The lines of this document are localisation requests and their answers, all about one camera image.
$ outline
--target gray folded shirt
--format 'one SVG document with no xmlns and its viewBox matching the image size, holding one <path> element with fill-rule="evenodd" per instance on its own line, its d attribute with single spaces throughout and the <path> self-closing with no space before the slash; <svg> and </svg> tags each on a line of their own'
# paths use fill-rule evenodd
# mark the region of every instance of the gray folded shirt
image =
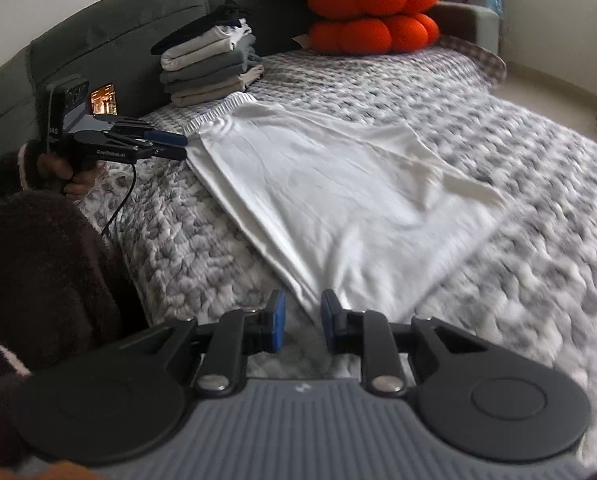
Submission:
<svg viewBox="0 0 597 480">
<path fill-rule="evenodd" d="M 244 63 L 226 66 L 217 72 L 213 72 L 203 77 L 195 77 L 194 79 L 186 79 L 184 81 L 173 81 L 172 83 L 165 85 L 165 92 L 168 94 L 175 94 L 176 92 L 187 90 L 188 88 L 197 88 L 220 83 L 221 81 L 224 81 L 232 76 L 244 74 L 252 67 L 260 64 L 260 59 L 261 58 L 258 56 L 253 56 L 252 59 L 248 58 Z"/>
<path fill-rule="evenodd" d="M 255 41 L 255 36 L 253 34 L 248 34 L 247 36 L 241 38 L 241 40 L 234 46 L 234 50 L 230 52 L 216 54 L 216 56 L 211 56 L 203 59 L 202 61 L 193 63 L 185 68 L 182 68 L 181 70 L 163 72 L 160 76 L 161 83 L 167 85 L 168 83 L 172 83 L 174 81 L 184 81 L 197 77 L 203 77 L 228 66 L 239 64 L 243 65 L 243 72 L 246 72 L 247 68 L 245 65 L 250 55 L 256 56 L 256 54 L 254 54 L 254 49 L 252 48 L 252 45 Z M 258 58 L 258 62 L 261 62 L 261 58 L 258 56 L 256 57 Z"/>
</svg>

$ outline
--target smartphone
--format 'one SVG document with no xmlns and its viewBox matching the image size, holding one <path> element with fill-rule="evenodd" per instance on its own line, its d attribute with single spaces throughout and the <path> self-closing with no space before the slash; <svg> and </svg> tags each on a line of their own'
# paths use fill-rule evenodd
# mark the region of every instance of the smartphone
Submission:
<svg viewBox="0 0 597 480">
<path fill-rule="evenodd" d="M 109 84 L 97 88 L 90 94 L 92 114 L 113 114 L 116 115 L 116 92 L 114 85 Z"/>
</svg>

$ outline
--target folded clothes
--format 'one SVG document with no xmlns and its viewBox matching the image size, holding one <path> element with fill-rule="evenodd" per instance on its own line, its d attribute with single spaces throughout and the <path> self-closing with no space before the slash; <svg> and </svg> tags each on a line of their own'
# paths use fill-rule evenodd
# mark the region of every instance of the folded clothes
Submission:
<svg viewBox="0 0 597 480">
<path fill-rule="evenodd" d="M 254 53 L 252 45 L 255 41 L 256 37 L 253 34 L 248 34 L 241 38 L 234 47 L 234 50 L 230 52 L 224 52 L 217 56 L 208 57 L 189 66 L 181 67 L 180 70 L 167 70 L 160 76 L 161 83 L 168 84 L 173 81 L 184 81 L 186 79 L 203 77 L 213 72 L 217 72 L 226 66 L 246 63 L 248 56 Z"/>
<path fill-rule="evenodd" d="M 241 75 L 248 72 L 252 67 L 260 65 L 258 60 L 247 59 L 244 63 L 238 65 L 226 66 L 217 72 L 213 72 L 203 77 L 195 77 L 194 79 L 186 79 L 185 81 L 174 81 L 165 85 L 165 92 L 168 94 L 175 94 L 188 88 L 199 88 L 220 83 L 230 77 Z"/>
<path fill-rule="evenodd" d="M 200 36 L 214 25 L 230 25 L 238 27 L 240 18 L 245 18 L 250 12 L 234 0 L 225 0 L 212 12 L 201 16 L 187 25 L 183 25 L 155 44 L 150 49 L 151 54 L 163 54 L 167 49 Z"/>
<path fill-rule="evenodd" d="M 224 38 L 223 40 L 210 43 L 207 46 L 195 50 L 194 52 L 190 52 L 189 54 L 185 54 L 184 56 L 175 57 L 174 59 L 161 58 L 161 66 L 163 67 L 163 70 L 167 70 L 168 72 L 181 70 L 186 66 L 207 59 L 208 57 L 230 52 L 232 50 L 234 50 L 234 44 L 229 38 Z"/>
<path fill-rule="evenodd" d="M 189 95 L 205 94 L 207 92 L 219 90 L 226 86 L 232 86 L 237 83 L 243 83 L 244 87 L 247 88 L 262 75 L 262 72 L 263 72 L 263 65 L 257 64 L 245 73 L 233 75 L 233 76 L 227 77 L 225 79 L 221 79 L 221 81 L 217 81 L 216 83 L 208 84 L 205 86 L 192 86 L 192 87 L 189 87 L 188 89 L 173 93 L 172 97 L 173 98 L 182 98 L 182 97 L 187 97 Z"/>
<path fill-rule="evenodd" d="M 175 106 L 192 106 L 197 105 L 199 103 L 206 103 L 208 101 L 214 101 L 216 99 L 221 99 L 230 95 L 232 92 L 242 92 L 248 86 L 250 86 L 254 81 L 256 81 L 262 73 L 262 65 L 261 69 L 252 68 L 248 70 L 243 77 L 239 79 L 237 83 L 234 83 L 229 86 L 224 86 L 222 88 L 218 88 L 216 90 L 212 90 L 209 92 L 204 92 L 203 94 L 192 94 L 192 95 L 184 95 L 184 96 L 172 96 L 172 104 Z"/>
<path fill-rule="evenodd" d="M 203 48 L 204 46 L 208 46 L 211 43 L 215 43 L 220 40 L 225 40 L 229 38 L 232 42 L 232 45 L 236 45 L 243 36 L 246 34 L 251 34 L 252 29 L 247 25 L 247 22 L 244 18 L 240 21 L 240 25 L 238 27 L 229 27 L 227 25 L 215 25 L 214 27 L 210 28 L 207 32 L 204 32 L 200 36 L 196 38 L 192 38 L 185 43 L 178 44 L 173 46 L 172 48 L 168 48 L 162 55 L 161 55 L 161 63 L 163 60 L 171 60 L 179 56 L 184 56 L 185 54 L 189 54 Z"/>
</svg>

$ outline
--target gray upholstered headboard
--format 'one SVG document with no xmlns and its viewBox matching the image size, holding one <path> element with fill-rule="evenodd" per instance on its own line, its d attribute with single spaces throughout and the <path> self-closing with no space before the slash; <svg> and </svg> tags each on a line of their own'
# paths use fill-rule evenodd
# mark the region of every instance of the gray upholstered headboard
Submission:
<svg viewBox="0 0 597 480">
<path fill-rule="evenodd" d="M 45 85 L 80 73 L 90 89 L 114 83 L 118 113 L 138 117 L 168 102 L 158 81 L 159 39 L 225 0 L 102 0 L 43 34 L 0 67 L 0 155 L 38 136 Z M 299 47 L 313 22 L 306 0 L 235 0 L 252 14 L 257 54 Z"/>
</svg>

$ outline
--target gray knit blanket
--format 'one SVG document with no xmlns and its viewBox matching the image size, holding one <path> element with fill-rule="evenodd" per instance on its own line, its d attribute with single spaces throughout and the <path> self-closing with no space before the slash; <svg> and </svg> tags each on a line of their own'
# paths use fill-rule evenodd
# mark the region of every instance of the gray knit blanket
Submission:
<svg viewBox="0 0 597 480">
<path fill-rule="evenodd" d="M 499 232 L 393 321 L 435 316 L 563 370 L 592 402 L 579 456 L 597 466 L 597 144 L 494 97 L 502 62 L 450 43 L 398 56 L 277 54 L 250 94 L 366 124 L 406 120 L 445 161 L 512 196 Z M 182 132 L 213 105 L 166 106 L 147 119 Z M 137 170 L 111 232 L 151 322 L 214 322 L 283 288 L 186 162 L 150 160 Z M 112 166 L 83 211 L 103 225 L 130 181 L 127 168 Z M 286 330 L 283 351 L 251 358 L 250 375 L 358 376 L 357 361 L 331 358 L 320 328 L 293 302 Z"/>
</svg>

